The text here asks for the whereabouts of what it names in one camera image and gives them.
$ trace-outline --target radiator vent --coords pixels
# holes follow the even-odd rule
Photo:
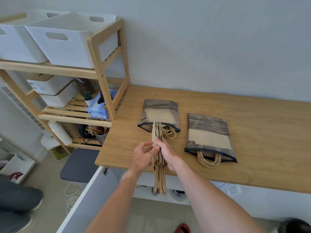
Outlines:
[[[25,114],[43,131],[45,128],[42,126],[42,124],[26,109],[25,106],[10,92],[10,90],[7,87],[2,87],[2,90],[15,102],[15,104],[20,107]]]

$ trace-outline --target wooden table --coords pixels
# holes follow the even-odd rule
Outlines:
[[[300,101],[130,86],[97,165],[129,168],[134,148],[151,140],[137,127],[145,98],[179,103],[181,132],[167,141],[208,180],[311,193],[311,103]],[[227,120],[238,163],[208,169],[185,153],[187,113]],[[167,168],[165,173],[176,175]]]

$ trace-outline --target succulent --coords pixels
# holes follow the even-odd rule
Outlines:
[[[83,93],[83,98],[86,101],[90,101],[91,99],[93,99],[93,96],[92,96],[91,92],[84,92]]]

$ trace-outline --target white box with lid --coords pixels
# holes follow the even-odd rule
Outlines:
[[[68,102],[78,93],[78,89],[73,81],[68,83],[55,96],[40,95],[47,105],[56,107],[65,107]]]
[[[115,15],[71,12],[26,25],[33,39],[54,65],[94,68],[86,38],[104,29]],[[99,46],[102,61],[118,47],[118,34]]]
[[[32,74],[27,77],[27,82],[38,94],[56,95],[64,88],[72,77],[52,75],[52,74]]]
[[[0,18],[0,59],[30,63],[47,61],[25,25],[66,13],[69,12],[32,9]]]

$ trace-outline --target gray cushion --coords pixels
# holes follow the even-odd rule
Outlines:
[[[98,169],[95,165],[98,153],[99,151],[96,150],[75,149],[61,170],[60,178],[66,181],[88,183]]]

